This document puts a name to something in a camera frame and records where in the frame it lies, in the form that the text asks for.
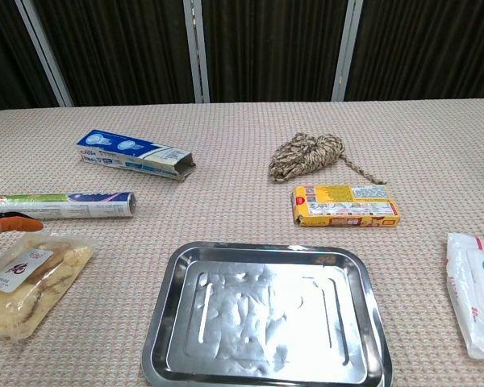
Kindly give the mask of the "stainless steel tray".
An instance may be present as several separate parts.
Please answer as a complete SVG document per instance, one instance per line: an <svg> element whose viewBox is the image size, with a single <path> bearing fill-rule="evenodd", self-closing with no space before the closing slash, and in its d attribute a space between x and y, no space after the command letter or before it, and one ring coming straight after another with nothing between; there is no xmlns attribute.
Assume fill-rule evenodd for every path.
<svg viewBox="0 0 484 387"><path fill-rule="evenodd" d="M193 242L169 258L152 387L393 387L369 273L341 248Z"/></svg>

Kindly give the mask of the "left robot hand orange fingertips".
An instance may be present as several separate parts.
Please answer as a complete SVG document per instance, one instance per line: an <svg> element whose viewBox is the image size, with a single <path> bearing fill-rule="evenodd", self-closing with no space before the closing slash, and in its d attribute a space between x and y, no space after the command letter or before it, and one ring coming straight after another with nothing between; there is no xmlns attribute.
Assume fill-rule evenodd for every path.
<svg viewBox="0 0 484 387"><path fill-rule="evenodd" d="M44 228L43 223L19 212L0 212L0 234L10 231L37 232Z"/></svg>

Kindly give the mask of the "long foil wrap box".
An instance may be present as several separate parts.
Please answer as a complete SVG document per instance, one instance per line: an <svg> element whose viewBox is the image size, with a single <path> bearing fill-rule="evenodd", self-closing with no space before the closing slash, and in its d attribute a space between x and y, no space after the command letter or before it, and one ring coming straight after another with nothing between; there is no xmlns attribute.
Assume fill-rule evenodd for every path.
<svg viewBox="0 0 484 387"><path fill-rule="evenodd" d="M133 192L0 195L0 213L18 212L41 220L65 218L131 218Z"/></svg>

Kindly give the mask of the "clear snack bag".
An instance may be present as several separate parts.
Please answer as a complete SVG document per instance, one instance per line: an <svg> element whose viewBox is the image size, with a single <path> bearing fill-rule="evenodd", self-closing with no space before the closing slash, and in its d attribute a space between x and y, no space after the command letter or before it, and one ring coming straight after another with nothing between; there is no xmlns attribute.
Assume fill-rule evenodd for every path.
<svg viewBox="0 0 484 387"><path fill-rule="evenodd" d="M26 233L0 256L0 338L31 336L72 286L96 243L81 235Z"/></svg>

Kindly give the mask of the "dark pleated curtain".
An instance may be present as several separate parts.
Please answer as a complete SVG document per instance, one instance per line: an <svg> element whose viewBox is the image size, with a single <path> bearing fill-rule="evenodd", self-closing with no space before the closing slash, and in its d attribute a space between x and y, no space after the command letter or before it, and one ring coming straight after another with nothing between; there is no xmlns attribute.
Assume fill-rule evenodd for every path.
<svg viewBox="0 0 484 387"><path fill-rule="evenodd" d="M193 103L182 0L32 0L75 106ZM331 100L348 0L202 0L211 102ZM345 101L484 98L484 0L365 0ZM59 106L0 0L0 110Z"/></svg>

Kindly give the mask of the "blue white toothpaste box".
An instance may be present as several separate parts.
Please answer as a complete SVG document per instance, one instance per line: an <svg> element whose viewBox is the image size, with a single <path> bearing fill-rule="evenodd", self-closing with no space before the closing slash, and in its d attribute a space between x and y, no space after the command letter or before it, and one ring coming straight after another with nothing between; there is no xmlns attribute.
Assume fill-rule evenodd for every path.
<svg viewBox="0 0 484 387"><path fill-rule="evenodd" d="M189 151L97 129L86 134L76 145L87 163L177 181L184 181L196 168Z"/></svg>

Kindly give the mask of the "grey metal frame post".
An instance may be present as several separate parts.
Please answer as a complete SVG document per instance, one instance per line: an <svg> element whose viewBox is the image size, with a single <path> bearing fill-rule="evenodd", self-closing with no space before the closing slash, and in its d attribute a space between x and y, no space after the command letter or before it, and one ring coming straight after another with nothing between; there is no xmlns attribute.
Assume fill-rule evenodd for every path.
<svg viewBox="0 0 484 387"><path fill-rule="evenodd" d="M348 0L332 87L332 102L344 101L364 2Z"/></svg>
<svg viewBox="0 0 484 387"><path fill-rule="evenodd" d="M66 85L33 1L15 0L15 5L59 106L74 107L68 86Z"/></svg>
<svg viewBox="0 0 484 387"><path fill-rule="evenodd" d="M202 0L182 0L190 70L196 103L210 103L207 50L202 17Z"/></svg>

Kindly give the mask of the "yellow cardboard box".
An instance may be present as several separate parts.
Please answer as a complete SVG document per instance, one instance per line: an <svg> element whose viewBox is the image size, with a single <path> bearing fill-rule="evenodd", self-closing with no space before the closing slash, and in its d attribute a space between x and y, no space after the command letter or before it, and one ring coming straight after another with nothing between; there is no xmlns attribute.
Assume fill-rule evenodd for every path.
<svg viewBox="0 0 484 387"><path fill-rule="evenodd" d="M299 185L291 204L302 227L396 227L400 222L384 185Z"/></svg>

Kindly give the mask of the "white pink wet wipes pack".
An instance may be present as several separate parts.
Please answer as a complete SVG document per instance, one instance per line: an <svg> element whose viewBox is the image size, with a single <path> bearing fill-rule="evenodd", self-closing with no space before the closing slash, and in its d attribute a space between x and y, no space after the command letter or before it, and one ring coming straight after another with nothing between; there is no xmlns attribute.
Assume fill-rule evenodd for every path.
<svg viewBox="0 0 484 387"><path fill-rule="evenodd" d="M447 287L468 355L484 360L484 239L447 238Z"/></svg>

